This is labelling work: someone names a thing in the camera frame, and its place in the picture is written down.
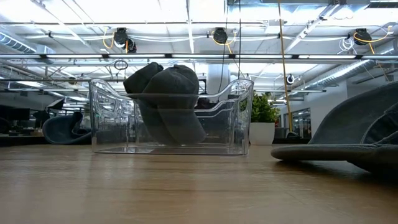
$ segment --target ceiling fixture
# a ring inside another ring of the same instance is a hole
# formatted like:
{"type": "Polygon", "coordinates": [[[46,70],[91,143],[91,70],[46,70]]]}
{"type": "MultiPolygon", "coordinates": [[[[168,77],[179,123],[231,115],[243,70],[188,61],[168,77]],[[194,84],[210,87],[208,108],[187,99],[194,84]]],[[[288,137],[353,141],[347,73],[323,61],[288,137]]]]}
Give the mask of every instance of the ceiling fixture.
{"type": "Polygon", "coordinates": [[[286,84],[291,85],[294,83],[294,76],[292,74],[289,74],[288,77],[286,77],[286,84]]]}
{"type": "Polygon", "coordinates": [[[116,32],[113,35],[113,40],[115,46],[126,50],[126,53],[136,53],[137,52],[137,46],[136,43],[129,38],[129,36],[126,33],[127,29],[126,28],[117,28],[116,32]]]}
{"type": "Polygon", "coordinates": [[[216,27],[216,30],[214,31],[213,34],[213,38],[215,42],[219,44],[225,44],[226,40],[228,40],[228,35],[226,35],[224,28],[216,27]]]}
{"type": "Polygon", "coordinates": [[[355,37],[356,38],[354,38],[354,43],[356,45],[366,45],[366,44],[368,44],[367,41],[371,41],[372,40],[371,35],[367,32],[367,30],[365,28],[356,29],[355,30],[355,37]]]}

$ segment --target potted plant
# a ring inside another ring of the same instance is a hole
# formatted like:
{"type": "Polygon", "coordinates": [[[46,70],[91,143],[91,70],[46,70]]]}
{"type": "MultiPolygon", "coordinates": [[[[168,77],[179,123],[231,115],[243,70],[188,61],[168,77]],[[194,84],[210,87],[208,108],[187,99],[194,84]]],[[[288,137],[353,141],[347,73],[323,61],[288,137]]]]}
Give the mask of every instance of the potted plant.
{"type": "Polygon", "coordinates": [[[271,145],[275,136],[275,121],[279,116],[279,108],[272,107],[268,102],[270,93],[259,96],[254,92],[251,110],[249,140],[254,145],[271,145]]]}

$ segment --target yellow cable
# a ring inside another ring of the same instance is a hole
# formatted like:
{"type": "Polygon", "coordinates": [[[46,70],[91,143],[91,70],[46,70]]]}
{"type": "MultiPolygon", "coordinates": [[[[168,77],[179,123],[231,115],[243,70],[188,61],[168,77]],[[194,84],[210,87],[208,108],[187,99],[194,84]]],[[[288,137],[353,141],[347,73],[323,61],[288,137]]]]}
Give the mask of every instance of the yellow cable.
{"type": "Polygon", "coordinates": [[[229,53],[232,54],[231,47],[229,47],[229,44],[227,44],[226,46],[228,47],[229,53]]]}
{"type": "Polygon", "coordinates": [[[282,64],[284,68],[284,87],[285,87],[285,99],[286,99],[286,105],[287,105],[287,114],[289,117],[289,131],[293,130],[293,120],[292,120],[292,113],[290,112],[290,105],[289,105],[289,94],[287,93],[287,80],[286,80],[286,66],[285,66],[285,47],[284,47],[284,33],[282,30],[282,16],[280,13],[280,2],[281,0],[278,0],[278,10],[279,10],[279,32],[280,32],[280,46],[282,49],[282,64]]]}
{"type": "MultiPolygon", "coordinates": [[[[371,48],[372,53],[375,54],[371,43],[369,43],[369,47],[371,48]]],[[[380,65],[380,63],[377,63],[377,65],[383,71],[384,77],[386,78],[387,82],[389,82],[390,80],[388,79],[388,76],[387,76],[386,72],[384,71],[383,67],[380,65]]]]}
{"type": "Polygon", "coordinates": [[[371,44],[371,43],[369,43],[369,47],[371,48],[371,51],[372,51],[372,53],[374,54],[374,50],[373,50],[373,47],[372,47],[372,44],[371,44]]]}
{"type": "Polygon", "coordinates": [[[386,35],[385,35],[383,38],[380,38],[380,39],[377,39],[377,40],[363,40],[363,39],[359,39],[359,38],[356,37],[356,34],[358,34],[357,32],[354,34],[354,38],[357,39],[357,40],[359,40],[359,41],[365,42],[365,43],[375,43],[375,42],[377,42],[377,41],[384,40],[384,39],[388,36],[388,32],[389,32],[389,31],[390,31],[390,27],[388,27],[388,31],[387,31],[386,35]]]}
{"type": "Polygon", "coordinates": [[[107,30],[108,30],[108,28],[105,27],[104,38],[102,39],[102,41],[103,41],[103,43],[104,43],[104,46],[105,46],[107,49],[111,49],[111,48],[113,47],[114,32],[112,33],[112,43],[111,43],[111,46],[109,47],[109,46],[106,45],[106,43],[105,43],[105,35],[106,35],[106,31],[107,31],[107,30]]]}

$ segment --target computer monitor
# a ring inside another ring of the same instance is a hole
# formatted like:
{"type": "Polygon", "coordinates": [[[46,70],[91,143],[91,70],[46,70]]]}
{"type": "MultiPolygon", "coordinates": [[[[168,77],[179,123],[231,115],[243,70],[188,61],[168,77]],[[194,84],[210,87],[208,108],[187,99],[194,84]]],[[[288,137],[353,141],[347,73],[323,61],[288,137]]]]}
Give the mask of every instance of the computer monitor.
{"type": "Polygon", "coordinates": [[[13,108],[10,110],[8,119],[11,121],[28,121],[30,119],[30,109],[13,108]]]}

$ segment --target fluorescent light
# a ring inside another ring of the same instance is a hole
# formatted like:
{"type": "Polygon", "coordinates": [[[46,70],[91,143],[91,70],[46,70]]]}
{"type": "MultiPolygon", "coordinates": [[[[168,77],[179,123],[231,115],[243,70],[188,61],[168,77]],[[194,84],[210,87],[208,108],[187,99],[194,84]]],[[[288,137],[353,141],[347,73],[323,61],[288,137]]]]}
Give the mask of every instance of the fluorescent light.
{"type": "Polygon", "coordinates": [[[39,89],[6,89],[8,91],[40,91],[39,89]]]}
{"type": "Polygon", "coordinates": [[[62,107],[64,110],[80,110],[80,108],[62,107]]]}
{"type": "Polygon", "coordinates": [[[43,91],[75,91],[73,89],[43,89],[43,91]]]}
{"type": "Polygon", "coordinates": [[[0,55],[0,58],[40,58],[40,56],[35,54],[4,54],[0,55]]]}
{"type": "Polygon", "coordinates": [[[58,54],[48,54],[48,58],[102,58],[102,55],[92,54],[92,55],[80,55],[80,54],[67,54],[67,55],[58,55],[58,54]]]}
{"type": "Polygon", "coordinates": [[[254,90],[259,92],[273,92],[273,93],[284,93],[285,90],[254,90]]]}
{"type": "Polygon", "coordinates": [[[64,95],[53,92],[53,91],[50,91],[49,93],[53,94],[54,96],[65,97],[64,95]]]}
{"type": "Polygon", "coordinates": [[[31,86],[31,87],[37,87],[37,88],[45,86],[45,85],[37,83],[37,82],[28,82],[28,81],[19,81],[17,83],[23,84],[23,85],[27,85],[27,86],[31,86]]]}
{"type": "MultiPolygon", "coordinates": [[[[284,93],[285,90],[254,90],[258,92],[270,92],[270,93],[284,93]]],[[[288,93],[292,93],[292,95],[297,93],[324,93],[326,90],[288,90],[288,93]]]]}
{"type": "Polygon", "coordinates": [[[83,108],[84,105],[67,105],[67,104],[64,104],[63,107],[66,107],[66,108],[83,108]]]}
{"type": "Polygon", "coordinates": [[[354,59],[356,55],[299,55],[299,59],[354,59]]]}
{"type": "Polygon", "coordinates": [[[172,54],[172,58],[228,58],[228,55],[220,54],[172,54]]]}
{"type": "MultiPolygon", "coordinates": [[[[282,58],[282,55],[237,55],[236,58],[282,58]]],[[[285,58],[292,58],[291,55],[285,55],[285,58]]]]}
{"type": "Polygon", "coordinates": [[[326,90],[292,90],[292,93],[324,93],[326,90]]]}
{"type": "Polygon", "coordinates": [[[79,96],[68,96],[68,97],[77,101],[88,101],[88,99],[84,97],[79,97],[79,96]]]}
{"type": "Polygon", "coordinates": [[[164,54],[110,54],[110,58],[164,58],[164,54]]]}
{"type": "Polygon", "coordinates": [[[371,0],[371,2],[398,2],[397,0],[371,0]]]}
{"type": "Polygon", "coordinates": [[[362,59],[398,59],[398,55],[363,55],[362,59]]]}
{"type": "Polygon", "coordinates": [[[283,103],[286,103],[286,100],[268,100],[268,102],[283,102],[283,103]]]}
{"type": "Polygon", "coordinates": [[[83,102],[70,102],[70,103],[64,103],[64,106],[75,106],[75,105],[80,105],[80,106],[84,106],[87,103],[83,103],[83,102]]]}

